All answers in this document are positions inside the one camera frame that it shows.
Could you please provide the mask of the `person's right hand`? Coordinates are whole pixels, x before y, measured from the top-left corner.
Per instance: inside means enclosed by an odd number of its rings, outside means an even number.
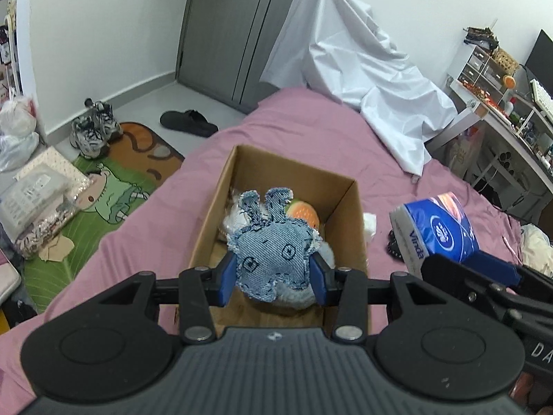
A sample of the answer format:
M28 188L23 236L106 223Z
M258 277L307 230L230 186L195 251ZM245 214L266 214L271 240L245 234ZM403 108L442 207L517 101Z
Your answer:
M552 415L552 381L522 372L510 397L527 414Z

